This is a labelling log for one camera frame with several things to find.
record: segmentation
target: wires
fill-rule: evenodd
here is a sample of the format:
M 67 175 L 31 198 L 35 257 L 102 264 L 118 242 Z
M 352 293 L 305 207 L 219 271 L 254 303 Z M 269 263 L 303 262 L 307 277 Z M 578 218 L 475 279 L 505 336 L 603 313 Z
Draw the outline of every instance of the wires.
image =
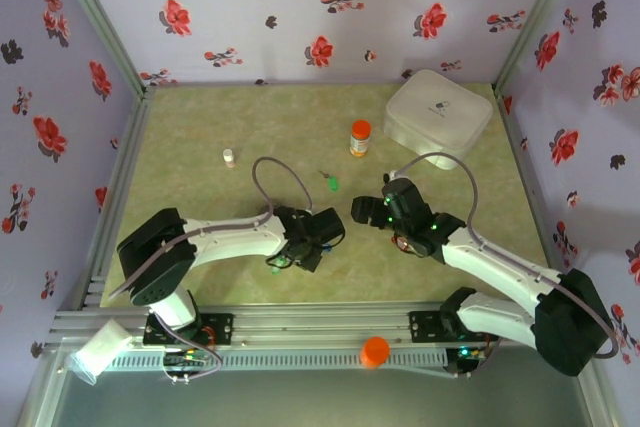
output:
M 309 191 L 307 190 L 307 188 L 304 186 L 304 184 L 302 183 L 302 180 L 300 180 L 300 177 L 298 177 L 298 175 L 288 166 L 286 165 L 284 162 L 273 158 L 273 157 L 259 157 L 258 159 L 256 159 L 256 161 L 253 163 L 253 167 L 251 168 L 251 177 L 253 179 L 253 183 L 255 184 L 256 188 L 258 189 L 258 191 L 260 192 L 260 194 L 262 195 L 262 197 L 267 201 L 267 205 L 268 205 L 268 211 L 267 213 L 259 219 L 256 219 L 255 223 L 248 223 L 248 224 L 225 224 L 225 225 L 213 225 L 213 226 L 208 226 L 208 227 L 203 227 L 202 229 L 196 229 L 196 230 L 192 230 L 190 232 L 186 232 L 183 235 L 180 235 L 174 239 L 171 239 L 169 242 L 167 242 L 166 244 L 164 244 L 162 247 L 160 247 L 158 250 L 156 250 L 147 260 L 145 260 L 142 265 L 138 268 L 138 270 L 136 270 L 127 280 L 125 280 L 120 286 L 118 286 L 113 292 L 111 292 L 111 294 L 109 295 L 109 300 L 114 299 L 116 296 L 118 296 L 119 294 L 121 294 L 122 292 L 129 290 L 132 285 L 134 284 L 134 282 L 136 280 L 138 280 L 140 278 L 140 276 L 142 276 L 142 274 L 144 274 L 147 269 L 149 269 L 149 267 L 165 252 L 167 252 L 169 249 L 171 249 L 174 245 L 179 244 L 180 242 L 190 239 L 191 237 L 194 237 L 196 235 L 200 235 L 200 234 L 210 234 L 212 232 L 218 232 L 221 230 L 243 230 L 243 229 L 251 229 L 251 228 L 255 228 L 255 227 L 259 227 L 261 225 L 264 225 L 265 223 L 267 223 L 269 221 L 269 219 L 271 219 L 271 217 L 273 217 L 273 200 L 271 199 L 271 197 L 269 197 L 269 195 L 265 192 L 265 190 L 262 188 L 262 186 L 260 185 L 260 182 L 258 181 L 258 176 L 257 176 L 257 168 L 258 165 L 261 162 L 264 161 L 269 161 L 269 162 L 273 162 L 276 163 L 278 165 L 280 165 L 281 167 L 283 167 L 284 169 L 288 170 L 289 173 L 293 176 L 293 178 L 296 180 L 296 182 L 298 182 L 298 184 L 300 185 L 300 187 L 302 188 L 305 196 L 307 197 L 307 201 L 308 201 L 308 211 L 312 212 L 313 211 L 313 200 L 311 199 L 311 195 L 309 194 Z M 165 370 L 165 374 L 167 375 L 167 377 L 169 377 L 172 381 L 174 382 L 189 382 L 190 379 L 198 379 L 200 377 L 204 377 L 205 375 L 209 375 L 212 374 L 214 372 L 217 372 L 218 370 L 220 370 L 220 368 L 222 367 L 222 358 L 213 350 L 209 349 L 208 347 L 202 345 L 202 344 L 198 344 L 197 342 L 193 342 L 189 339 L 187 339 L 186 337 L 183 337 L 182 335 L 178 334 L 177 332 L 175 332 L 171 327 L 169 327 L 167 325 L 167 323 L 160 317 L 160 315 L 155 314 L 156 319 L 158 319 L 158 322 L 160 323 L 160 325 L 162 326 L 162 328 L 169 334 L 171 335 L 174 339 L 182 342 L 183 344 L 189 345 L 195 349 L 200 349 L 203 352 L 206 352 L 212 360 L 214 360 L 216 362 L 216 366 L 213 367 L 212 369 L 206 370 L 204 372 L 199 372 L 197 374 L 193 374 L 193 375 L 185 375 L 183 378 L 180 378 L 178 376 L 170 376 L 167 371 Z
M 162 317 L 160 317 L 158 314 L 155 314 L 155 313 L 154 315 L 156 316 L 156 319 L 158 319 L 158 323 L 171 337 L 173 337 L 176 340 L 179 340 L 183 344 L 193 347 L 194 349 L 202 350 L 211 358 L 213 362 L 215 362 L 215 365 L 211 369 L 205 370 L 203 372 L 198 372 L 197 374 L 188 374 L 188 375 L 185 374 L 184 377 L 178 377 L 177 375 L 171 376 L 169 375 L 167 370 L 164 369 L 163 367 L 164 374 L 167 377 L 169 377 L 173 382 L 188 383 L 190 380 L 199 379 L 200 377 L 213 374 L 214 372 L 217 372 L 222 368 L 222 357 L 220 357 L 220 355 L 218 355 L 215 351 L 211 350 L 209 347 L 206 347 L 202 344 L 199 344 L 190 339 L 187 339 L 186 337 L 183 337 L 182 335 L 177 333 L 175 330 L 173 330 L 171 327 L 169 327 L 167 323 L 162 319 Z
M 478 184 L 476 183 L 476 179 L 473 176 L 473 173 L 471 172 L 471 170 L 469 170 L 469 167 L 467 167 L 464 162 L 462 162 L 457 157 L 454 157 L 453 155 L 447 154 L 445 152 L 430 152 L 430 153 L 427 153 L 427 154 L 420 155 L 420 156 L 416 157 L 415 159 L 413 159 L 407 165 L 405 165 L 400 170 L 398 170 L 395 173 L 394 177 L 397 177 L 399 175 L 403 175 L 404 172 L 406 172 L 410 167 L 412 167 L 414 164 L 420 162 L 421 160 L 426 159 L 427 157 L 436 157 L 436 156 L 446 157 L 447 159 L 451 159 L 454 162 L 456 162 L 460 167 L 462 167 L 462 169 L 465 171 L 465 173 L 469 177 L 469 180 L 471 181 L 471 188 L 473 190 L 473 204 L 471 205 L 471 210 L 469 211 L 469 215 L 467 217 L 467 229 L 469 231 L 469 235 L 474 240 L 474 242 L 476 242 L 478 245 L 484 245 L 484 249 L 486 251 L 488 251 L 491 254 L 493 254 L 494 256 L 500 258 L 504 262 L 506 262 L 506 263 L 508 263 L 510 265 L 513 265 L 517 269 L 520 269 L 521 271 L 523 271 L 527 275 L 530 275 L 530 276 L 532 276 L 532 277 L 534 277 L 536 279 L 539 279 L 540 281 L 544 282 L 545 284 L 547 284 L 548 286 L 552 287 L 553 289 L 556 289 L 556 290 L 562 292 L 566 297 L 568 297 L 574 303 L 576 303 L 582 310 L 584 310 L 587 314 L 589 314 L 589 316 L 600 326 L 600 328 L 602 330 L 604 330 L 604 332 L 607 334 L 607 336 L 611 340 L 611 351 L 609 351 L 609 352 L 607 352 L 605 354 L 596 354 L 595 357 L 597 359 L 610 359 L 612 357 L 615 357 L 618 354 L 618 351 L 620 350 L 620 346 L 619 346 L 618 341 L 616 339 L 615 333 L 613 332 L 613 330 L 611 330 L 611 328 L 607 325 L 607 323 L 591 307 L 589 307 L 581 298 L 579 298 L 577 295 L 575 295 L 570 290 L 566 289 L 563 285 L 560 285 L 558 282 L 555 282 L 554 280 L 552 280 L 552 279 L 550 279 L 548 277 L 540 275 L 539 272 L 537 272 L 536 270 L 532 269 L 531 267 L 529 267 L 527 265 L 524 265 L 524 264 L 521 264 L 519 262 L 516 262 L 513 259 L 507 257 L 506 255 L 498 252 L 497 250 L 492 249 L 490 246 L 486 245 L 482 241 L 482 239 L 480 239 L 480 237 L 475 232 L 475 230 L 473 230 L 473 216 L 476 214 L 476 210 L 478 208 Z
M 342 235 L 340 236 L 340 238 L 336 241 L 335 244 L 326 244 L 326 245 L 321 245 L 320 247 L 322 247 L 325 250 L 331 250 L 334 247 L 337 247 L 338 245 L 340 245 L 342 243 L 342 241 L 344 240 L 345 236 L 346 236 L 346 232 L 343 232 Z
M 298 177 L 298 175 L 288 165 L 286 165 L 284 162 L 282 162 L 282 161 L 280 161 L 280 160 L 278 160 L 276 158 L 273 158 L 273 157 L 260 157 L 260 158 L 256 159 L 256 161 L 253 163 L 253 167 L 251 169 L 251 177 L 253 178 L 253 183 L 257 187 L 257 189 L 260 192 L 260 194 L 262 195 L 262 197 L 267 201 L 267 205 L 269 207 L 269 210 L 267 211 L 267 213 L 262 218 L 256 219 L 255 223 L 250 223 L 250 224 L 211 225 L 211 226 L 208 226 L 208 227 L 203 227 L 202 229 L 191 230 L 189 232 L 186 232 L 185 234 L 182 234 L 182 235 L 180 235 L 178 237 L 175 237 L 175 238 L 171 239 L 169 242 L 167 242 L 162 247 L 160 247 L 158 250 L 156 250 L 147 260 L 145 260 L 142 263 L 142 265 L 138 268 L 138 270 L 136 270 L 127 280 L 125 280 L 113 292 L 111 292 L 111 294 L 109 295 L 109 300 L 113 300 L 114 298 L 116 298 L 118 295 L 120 295 L 125 290 L 129 290 L 131 288 L 131 286 L 135 283 L 135 281 L 138 280 L 142 276 L 142 274 L 144 274 L 147 271 L 147 269 L 156 260 L 158 260 L 158 258 L 162 254 L 167 252 L 174 245 L 179 244 L 180 242 L 182 242 L 184 240 L 190 239 L 191 237 L 194 237 L 194 236 L 200 235 L 200 234 L 210 234 L 212 232 L 219 232 L 221 230 L 251 229 L 251 228 L 259 227 L 261 225 L 266 224 L 267 221 L 269 221 L 269 219 L 271 217 L 273 217 L 273 200 L 271 199 L 271 197 L 269 197 L 269 195 L 265 192 L 265 190 L 260 185 L 260 182 L 258 181 L 258 177 L 257 177 L 257 174 L 256 174 L 258 165 L 260 164 L 260 162 L 263 162 L 265 160 L 268 160 L 270 162 L 274 162 L 274 163 L 280 165 L 281 167 L 283 167 L 286 170 L 288 170 L 291 175 L 293 175 L 293 177 L 296 180 L 296 182 L 298 182 L 300 187 L 302 187 L 302 190 L 304 191 L 304 194 L 306 195 L 307 200 L 309 201 L 309 205 L 308 205 L 309 212 L 312 212 L 313 211 L 313 201 L 311 200 L 311 195 L 309 194 L 309 191 L 307 190 L 307 188 L 302 183 L 302 180 L 300 180 L 300 177 Z
M 280 265 L 278 263 L 278 259 L 286 259 L 287 263 L 283 264 L 283 265 Z M 264 261 L 264 263 L 267 264 L 269 267 L 277 267 L 280 270 L 283 270 L 283 269 L 288 269 L 289 267 L 291 267 L 293 265 L 293 259 L 291 259 L 291 258 L 289 258 L 289 257 L 287 257 L 285 255 L 276 254 L 276 255 L 274 255 L 272 257 L 267 258 Z
M 407 239 L 405 239 L 404 237 L 400 237 L 397 234 L 393 234 L 393 237 L 391 237 L 391 242 L 393 243 L 393 245 L 398 247 L 398 250 L 403 254 L 415 255 L 419 259 L 424 259 L 425 257 L 424 255 L 420 255 L 417 252 L 415 252 L 415 250 L 413 250 L 413 248 L 407 242 Z

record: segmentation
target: orange cap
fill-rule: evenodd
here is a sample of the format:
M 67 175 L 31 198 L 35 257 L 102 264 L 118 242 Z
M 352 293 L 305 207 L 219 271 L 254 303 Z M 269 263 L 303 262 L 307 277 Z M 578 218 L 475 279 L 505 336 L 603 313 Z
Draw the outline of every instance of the orange cap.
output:
M 366 120 L 356 120 L 351 126 L 351 135 L 356 139 L 366 139 L 371 135 L 371 124 Z
M 371 337 L 360 351 L 360 360 L 367 369 L 377 369 L 391 355 L 389 343 L 382 337 Z

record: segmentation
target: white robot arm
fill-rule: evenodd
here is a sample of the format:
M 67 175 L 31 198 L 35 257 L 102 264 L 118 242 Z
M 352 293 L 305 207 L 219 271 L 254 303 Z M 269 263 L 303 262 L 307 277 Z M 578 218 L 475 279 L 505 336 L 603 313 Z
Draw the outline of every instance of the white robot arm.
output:
M 163 209 L 118 245 L 134 305 L 150 306 L 175 331 L 197 330 L 198 311 L 180 282 L 191 269 L 215 260 L 245 255 L 267 257 L 279 268 L 298 266 L 315 272 L 325 245 L 344 238 L 334 209 L 312 215 L 304 210 L 277 207 L 266 221 L 261 217 L 224 221 L 182 219 L 174 208 Z M 148 260 L 170 241 L 184 238 L 153 262 Z
M 511 299 L 495 299 L 463 287 L 440 308 L 447 331 L 458 338 L 482 332 L 521 342 L 572 376 L 596 356 L 608 338 L 601 324 L 609 328 L 612 324 L 586 274 L 575 269 L 561 274 L 479 238 L 462 220 L 432 212 L 406 177 L 388 181 L 382 193 L 384 198 L 354 199 L 352 218 L 393 230 L 394 242 L 401 241 L 404 252 L 464 270 Z M 585 305 L 577 305 L 565 290 Z

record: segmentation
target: green object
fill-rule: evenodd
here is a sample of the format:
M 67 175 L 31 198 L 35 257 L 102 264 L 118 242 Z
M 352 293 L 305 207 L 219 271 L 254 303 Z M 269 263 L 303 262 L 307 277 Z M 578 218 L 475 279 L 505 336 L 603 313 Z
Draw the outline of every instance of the green object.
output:
M 338 190 L 338 179 L 336 179 L 333 175 L 329 177 L 329 188 L 336 192 Z
M 319 170 L 318 172 L 320 172 L 322 176 L 329 181 L 329 188 L 333 192 L 336 192 L 338 190 L 338 179 L 336 179 L 333 175 L 322 172 L 321 170 Z

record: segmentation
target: gray cable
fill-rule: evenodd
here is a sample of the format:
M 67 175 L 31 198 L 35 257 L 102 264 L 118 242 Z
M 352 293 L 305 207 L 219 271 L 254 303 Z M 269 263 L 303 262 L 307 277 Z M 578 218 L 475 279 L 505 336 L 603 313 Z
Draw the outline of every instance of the gray cable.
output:
M 160 247 L 158 250 L 156 250 L 147 260 L 145 260 L 142 263 L 142 265 L 138 268 L 138 270 L 136 270 L 133 274 L 131 274 L 131 276 L 127 280 L 125 280 L 116 289 L 114 289 L 113 292 L 111 292 L 111 294 L 109 294 L 109 300 L 113 300 L 114 298 L 116 298 L 118 295 L 120 295 L 125 290 L 129 290 L 131 288 L 131 286 L 133 285 L 133 283 L 136 280 L 138 280 L 140 278 L 140 276 L 142 274 L 144 274 L 147 271 L 147 269 L 156 260 L 158 260 L 158 258 L 162 254 L 164 254 L 166 251 L 171 249 L 174 245 L 179 244 L 183 240 L 190 239 L 191 237 L 194 237 L 194 236 L 200 235 L 200 234 L 210 234 L 212 232 L 218 232 L 218 231 L 221 231 L 221 230 L 251 229 L 251 228 L 259 227 L 259 226 L 265 224 L 273 216 L 273 201 L 271 200 L 271 197 L 269 197 L 269 195 L 265 192 L 265 190 L 260 185 L 260 182 L 258 181 L 258 177 L 257 177 L 257 173 L 256 173 L 258 165 L 260 164 L 260 162 L 263 162 L 265 160 L 268 160 L 270 162 L 274 162 L 274 163 L 280 165 L 281 167 L 283 167 L 286 170 L 288 170 L 289 173 L 291 173 L 291 175 L 293 175 L 294 179 L 298 182 L 300 187 L 302 187 L 302 190 L 304 191 L 304 193 L 305 193 L 305 195 L 307 197 L 307 200 L 309 202 L 309 207 L 308 207 L 309 212 L 312 212 L 313 211 L 313 201 L 311 200 L 311 195 L 309 194 L 309 191 L 307 190 L 307 188 L 302 183 L 302 180 L 300 180 L 300 177 L 298 177 L 298 175 L 287 164 L 285 164 L 284 162 L 282 162 L 282 161 L 280 161 L 278 159 L 275 159 L 273 157 L 260 157 L 260 158 L 256 159 L 256 161 L 253 163 L 253 167 L 251 169 L 251 177 L 253 179 L 253 183 L 258 188 L 258 191 L 260 192 L 262 197 L 264 197 L 264 199 L 267 201 L 267 205 L 268 205 L 269 210 L 267 211 L 267 213 L 262 218 L 260 218 L 259 220 L 256 220 L 257 224 L 250 223 L 250 224 L 210 225 L 208 227 L 203 227 L 202 229 L 191 230 L 191 231 L 186 232 L 186 233 L 184 233 L 184 234 L 182 234 L 182 235 L 180 235 L 178 237 L 175 237 L 175 238 L 171 239 L 169 242 L 167 242 L 162 247 Z
M 164 320 L 162 320 L 162 317 L 160 317 L 158 314 L 155 314 L 155 316 L 158 322 L 160 323 L 160 325 L 162 326 L 162 328 L 169 335 L 171 335 L 171 337 L 179 340 L 180 342 L 188 345 L 189 347 L 193 347 L 194 349 L 199 349 L 206 352 L 207 355 L 211 358 L 211 360 L 215 362 L 215 366 L 213 368 L 207 369 L 202 372 L 198 372 L 197 374 L 188 374 L 186 377 L 178 377 L 177 375 L 171 376 L 163 367 L 164 373 L 167 377 L 169 377 L 174 382 L 188 383 L 190 380 L 196 380 L 196 379 L 199 379 L 200 377 L 204 377 L 205 375 L 213 374 L 214 372 L 217 372 L 222 368 L 222 357 L 220 357 L 217 352 L 211 350 L 205 345 L 199 344 L 197 342 L 193 342 L 192 340 L 189 340 L 186 337 L 183 337 L 182 335 L 177 333 L 175 330 L 173 330 L 171 327 L 169 327 L 167 323 Z
M 450 374 L 449 372 L 440 372 L 433 369 L 425 369 L 422 367 L 412 367 L 410 365 L 394 365 L 386 367 L 384 370 L 401 370 L 404 372 L 414 372 L 416 374 L 433 375 L 434 377 L 442 377 L 444 379 L 457 380 L 461 378 L 459 374 Z
M 398 170 L 396 172 L 395 176 L 397 177 L 399 175 L 403 175 L 404 172 L 406 172 L 407 169 L 409 169 L 414 164 L 420 162 L 423 159 L 426 159 L 427 157 L 435 157 L 435 156 L 442 156 L 442 157 L 446 157 L 447 159 L 453 160 L 460 167 L 462 167 L 462 169 L 466 172 L 467 176 L 469 177 L 469 180 L 471 181 L 471 188 L 473 189 L 473 204 L 471 205 L 471 210 L 469 211 L 469 215 L 467 217 L 467 229 L 469 230 L 469 235 L 474 240 L 474 242 L 476 242 L 478 245 L 481 245 L 481 246 L 484 245 L 484 242 L 482 241 L 482 239 L 480 239 L 478 234 L 476 234 L 476 232 L 475 232 L 475 230 L 473 230 L 473 226 L 472 226 L 473 225 L 472 224 L 473 216 L 475 215 L 476 209 L 478 208 L 478 184 L 476 183 L 476 179 L 473 176 L 473 173 L 471 172 L 471 170 L 469 170 L 469 167 L 467 167 L 464 162 L 462 162 L 457 157 L 454 157 L 453 155 L 447 154 L 445 152 L 430 152 L 428 154 L 423 154 L 423 155 L 420 155 L 420 156 L 416 157 L 415 159 L 413 159 L 407 165 L 405 165 L 400 170 Z M 591 307 L 589 307 L 581 298 L 579 298 L 573 292 L 571 292 L 570 290 L 566 289 L 564 286 L 560 285 L 559 283 L 555 282 L 554 280 L 552 280 L 552 279 L 550 279 L 548 277 L 540 275 L 539 272 L 533 270 L 529 266 L 521 264 L 520 262 L 516 262 L 516 261 L 510 259 L 509 257 L 507 257 L 506 255 L 503 255 L 502 253 L 498 252 L 497 250 L 492 249 L 490 246 L 484 245 L 483 248 L 486 251 L 490 252 L 491 254 L 495 255 L 496 257 L 498 257 L 498 258 L 502 259 L 503 261 L 507 262 L 508 264 L 513 265 L 517 269 L 520 269 L 521 271 L 523 271 L 527 275 L 530 275 L 531 277 L 535 278 L 536 282 L 538 282 L 540 280 L 540 281 L 544 282 L 545 284 L 547 284 L 548 286 L 550 286 L 550 287 L 562 292 L 565 296 L 567 296 L 569 299 L 571 299 L 573 302 L 575 302 L 582 310 L 584 310 L 587 314 L 589 314 L 589 316 L 593 320 L 596 321 L 596 323 L 600 326 L 600 328 L 602 330 L 604 330 L 604 332 L 607 334 L 607 336 L 611 340 L 611 351 L 607 352 L 606 354 L 596 354 L 595 357 L 597 359 L 610 359 L 612 357 L 615 357 L 618 354 L 618 351 L 620 350 L 620 346 L 618 345 L 618 341 L 616 339 L 615 333 L 613 332 L 613 330 L 611 330 L 611 328 L 607 325 L 607 323 Z
M 257 226 L 265 224 L 271 217 L 273 217 L 273 208 L 274 208 L 273 207 L 273 200 L 271 199 L 271 197 L 269 197 L 269 195 L 262 188 L 262 186 L 260 185 L 260 182 L 258 181 L 258 176 L 257 176 L 258 165 L 260 164 L 260 162 L 263 162 L 265 160 L 268 160 L 270 162 L 274 162 L 274 163 L 280 165 L 281 167 L 283 167 L 286 170 L 288 170 L 291 173 L 291 175 L 293 175 L 294 179 L 298 182 L 300 187 L 302 187 L 302 190 L 304 191 L 304 193 L 305 193 L 305 195 L 307 197 L 307 200 L 309 202 L 308 211 L 310 213 L 313 212 L 313 201 L 311 199 L 311 195 L 309 194 L 309 191 L 307 190 L 307 188 L 302 183 L 302 180 L 300 180 L 300 177 L 298 177 L 298 175 L 288 165 L 286 165 L 284 162 L 282 162 L 282 161 L 280 161 L 278 159 L 275 159 L 273 157 L 260 157 L 260 158 L 256 159 L 256 161 L 253 163 L 253 167 L 251 169 L 251 177 L 253 179 L 253 183 L 258 188 L 258 191 L 260 192 L 262 197 L 264 197 L 264 199 L 267 201 L 267 205 L 268 205 L 267 213 L 260 220 L 257 220 L 256 223 L 251 223 L 251 224 L 242 224 L 242 225 L 226 224 L 226 225 L 215 225 L 215 226 L 203 227 L 202 229 L 196 229 L 196 230 L 192 230 L 190 232 L 186 232 L 185 234 L 180 235 L 180 236 L 170 240 L 165 245 L 163 245 L 158 250 L 156 250 L 153 253 L 153 255 L 151 255 L 151 257 L 149 257 L 145 262 L 142 263 L 142 265 L 138 268 L 138 270 L 136 270 L 125 282 L 123 282 L 118 288 L 116 288 L 111 293 L 111 295 L 109 295 L 109 300 L 115 298 L 117 295 L 119 295 L 122 292 L 124 292 L 125 290 L 128 290 L 129 288 L 131 288 L 131 285 L 138 278 L 140 278 L 140 276 L 158 259 L 158 257 L 160 257 L 162 254 L 164 254 L 171 247 L 173 247 L 174 245 L 182 242 L 183 240 L 187 240 L 187 239 L 189 239 L 189 238 L 191 238 L 191 237 L 193 237 L 195 235 L 200 235 L 202 233 L 210 234 L 212 232 L 217 232 L 217 231 L 221 231 L 221 230 L 242 230 L 242 229 L 254 228 L 254 227 L 257 227 Z M 158 322 L 160 323 L 162 328 L 169 335 L 171 335 L 176 340 L 182 342 L 183 344 L 189 345 L 189 346 L 193 347 L 194 349 L 199 349 L 199 350 L 202 350 L 202 351 L 206 352 L 211 357 L 211 359 L 216 362 L 216 366 L 213 367 L 212 369 L 208 369 L 208 370 L 205 370 L 203 372 L 198 372 L 197 374 L 185 375 L 185 377 L 182 377 L 182 378 L 178 377 L 178 376 L 169 375 L 168 372 L 166 371 L 166 369 L 163 368 L 164 373 L 165 373 L 165 375 L 167 377 L 169 377 L 174 382 L 187 383 L 190 380 L 195 380 L 195 379 L 198 379 L 200 377 L 204 377 L 205 375 L 213 374 L 214 372 L 217 372 L 218 370 L 220 370 L 220 368 L 222 367 L 222 358 L 216 352 L 214 352 L 213 350 L 209 349 L 208 347 L 206 347 L 206 346 L 204 346 L 202 344 L 199 344 L 197 342 L 193 342 L 193 341 L 187 339 L 186 337 L 183 337 L 182 335 L 180 335 L 176 331 L 174 331 L 171 327 L 169 327 L 169 325 L 167 325 L 167 323 L 157 313 L 154 313 L 154 315 L 156 316 L 156 319 L 158 319 Z

